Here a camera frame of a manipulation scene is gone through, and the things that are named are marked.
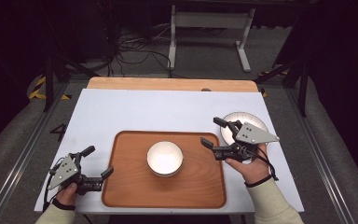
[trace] wooden table edge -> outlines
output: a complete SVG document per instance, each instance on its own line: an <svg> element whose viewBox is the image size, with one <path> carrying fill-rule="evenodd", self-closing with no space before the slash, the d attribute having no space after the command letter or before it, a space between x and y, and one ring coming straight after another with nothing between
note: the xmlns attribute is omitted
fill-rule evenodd
<svg viewBox="0 0 358 224"><path fill-rule="evenodd" d="M92 77L87 89L258 92L258 88L252 80L153 77Z"/></svg>

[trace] metal frame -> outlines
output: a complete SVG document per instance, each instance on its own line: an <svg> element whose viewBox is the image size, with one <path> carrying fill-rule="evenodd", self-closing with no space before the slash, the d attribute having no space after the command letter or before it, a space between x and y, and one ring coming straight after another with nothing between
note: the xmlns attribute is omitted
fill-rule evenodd
<svg viewBox="0 0 358 224"><path fill-rule="evenodd" d="M301 115L301 112L298 110L296 106L297 98L296 98L295 91L293 89L286 89L286 94L289 98L291 105L293 106L293 109L296 111L296 116L298 118L298 121L308 139L310 145L310 153L312 154L315 164L319 170L319 173L321 174L324 185L327 189L328 194L330 195L330 199L333 202L334 207L336 208L341 223L346 223L346 224L355 223L351 215L351 211L347 206L347 204L345 203L344 197L341 194L341 190L337 185L337 181L333 177L333 174L330 171L327 161L324 159L324 154L319 148L319 145L315 139L315 136L312 133L312 130L310 128L310 125L308 124L307 119Z"/></svg>
<svg viewBox="0 0 358 224"><path fill-rule="evenodd" d="M60 99L60 97L64 94L67 85L67 83L59 84L59 87L54 94L56 99ZM44 128L46 127L48 120L53 114L54 108L58 105L58 103L59 101L53 101L49 110L46 113L42 113L42 116L37 122L34 131L28 139L27 144L25 145L19 158L17 159L16 164L13 166L10 173L8 174L7 180L5 181L3 187L0 190L0 215L3 212L14 189L17 187L17 184L19 183L21 176L24 173L25 168L27 167L29 160L36 151L37 144L42 135L41 133L44 131Z"/></svg>
<svg viewBox="0 0 358 224"><path fill-rule="evenodd" d="M241 41L236 41L236 48L240 56L242 68L244 72L251 72L248 59L245 54L244 46L255 9L249 10L249 13L199 13L199 12L176 12L176 6L172 6L171 13L171 44L168 58L169 69L175 67L176 55L176 27L208 27L208 28L230 28L243 29Z"/></svg>

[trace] white panel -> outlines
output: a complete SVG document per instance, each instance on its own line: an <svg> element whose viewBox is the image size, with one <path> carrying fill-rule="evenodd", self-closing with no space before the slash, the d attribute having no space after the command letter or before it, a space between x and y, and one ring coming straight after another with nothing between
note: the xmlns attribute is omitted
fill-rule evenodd
<svg viewBox="0 0 358 224"><path fill-rule="evenodd" d="M223 118L236 111L256 115L275 134L269 112L259 92L83 90L52 165L70 152L95 146L96 150L82 160L82 173L86 176L100 176L108 166L116 134L124 130L214 133L219 137L220 143L224 143L220 127L213 123L213 117ZM277 184L283 195L297 211L304 211L279 143L268 144L268 157L280 178ZM223 169L227 203L220 209L105 207L101 201L101 192L88 192L77 197L76 211L89 214L254 212L241 175L224 162ZM39 195L35 211L42 210L43 194L44 191Z"/></svg>
<svg viewBox="0 0 358 224"><path fill-rule="evenodd" d="M243 29L247 14L176 12L176 27Z"/></svg>

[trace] table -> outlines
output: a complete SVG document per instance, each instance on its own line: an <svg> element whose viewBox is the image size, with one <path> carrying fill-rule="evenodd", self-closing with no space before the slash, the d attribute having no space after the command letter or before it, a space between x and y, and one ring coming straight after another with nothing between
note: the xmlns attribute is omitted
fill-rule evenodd
<svg viewBox="0 0 358 224"><path fill-rule="evenodd" d="M295 13L304 10L312 10L319 0L309 1L282 1L282 0L114 0L121 5L170 5L171 10L171 43L169 48L168 68L174 69L176 58L176 27L203 27L203 28L230 28L242 29L241 40L235 42L235 47L240 56L244 72L251 72L244 46L252 25L255 10L269 8L274 10L292 9ZM231 7L243 8L245 12L216 13L216 12L192 12L177 11L177 7Z"/></svg>
<svg viewBox="0 0 358 224"><path fill-rule="evenodd" d="M257 114L266 123L268 130L275 133L261 93L257 92L252 81L94 77L88 88L81 93L52 165L69 152L81 151L84 146L94 145L96 151L82 160L82 174L98 176L107 167L114 136L122 130L207 132L216 134L220 143L224 143L219 127L213 123L213 117L243 110ZM297 211L304 211L280 144L268 144L268 154L280 178L277 184L283 195ZM254 212L241 175L224 162L223 172L227 202L218 209L106 207L101 201L101 192L88 192L78 197L76 211L101 215ZM43 193L42 190L35 211L42 210Z"/></svg>

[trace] human hand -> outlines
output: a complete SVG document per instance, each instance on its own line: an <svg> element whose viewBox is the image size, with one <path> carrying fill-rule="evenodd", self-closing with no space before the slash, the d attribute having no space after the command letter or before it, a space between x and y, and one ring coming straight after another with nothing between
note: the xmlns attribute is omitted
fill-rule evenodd
<svg viewBox="0 0 358 224"><path fill-rule="evenodd" d="M66 189L61 190L56 199L63 205L75 205L77 184L72 183Z"/></svg>
<svg viewBox="0 0 358 224"><path fill-rule="evenodd" d="M257 150L257 155L266 159L267 146L265 143L258 144L260 150ZM233 159L226 159L226 163L240 172L246 184L252 185L269 176L269 165L260 159L252 158L249 164L243 164Z"/></svg>

